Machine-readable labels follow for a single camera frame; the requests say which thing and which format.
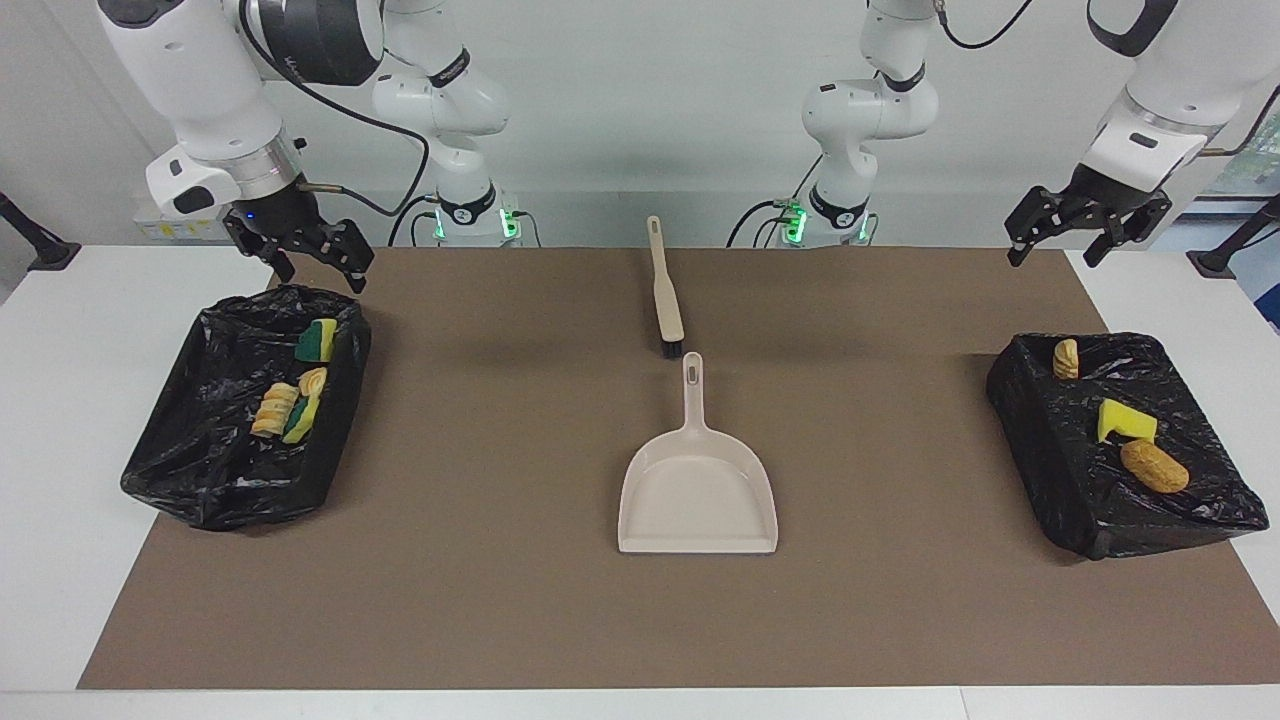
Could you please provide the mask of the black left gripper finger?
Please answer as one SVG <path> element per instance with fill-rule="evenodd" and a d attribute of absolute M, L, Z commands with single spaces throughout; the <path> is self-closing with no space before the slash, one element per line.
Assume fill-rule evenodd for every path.
<path fill-rule="evenodd" d="M 1114 208 L 1093 210 L 1092 214 L 1100 222 L 1100 234 L 1084 251 L 1085 265 L 1097 268 L 1108 254 L 1123 245 L 1147 241 L 1171 206 L 1172 201 L 1165 192 L 1156 192 L 1126 218 L 1121 218 L 1121 213 Z"/>
<path fill-rule="evenodd" d="M 1034 246 L 1061 236 L 1071 229 L 1062 219 L 1065 196 L 1048 191 L 1044 186 L 1032 187 L 1006 217 L 1006 234 L 1010 241 L 1007 261 L 1019 268 Z"/>

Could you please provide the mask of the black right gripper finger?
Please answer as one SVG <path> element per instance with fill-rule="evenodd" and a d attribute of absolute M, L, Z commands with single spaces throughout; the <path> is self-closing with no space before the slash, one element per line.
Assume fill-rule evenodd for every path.
<path fill-rule="evenodd" d="M 255 258 L 270 266 L 279 282 L 289 283 L 292 281 L 294 265 L 275 240 L 252 232 L 234 215 L 225 215 L 221 223 L 241 255 Z"/>
<path fill-rule="evenodd" d="M 365 275 L 372 265 L 375 252 L 358 225 L 344 219 L 325 225 L 325 264 L 337 269 L 349 290 L 360 295 L 367 286 Z"/>

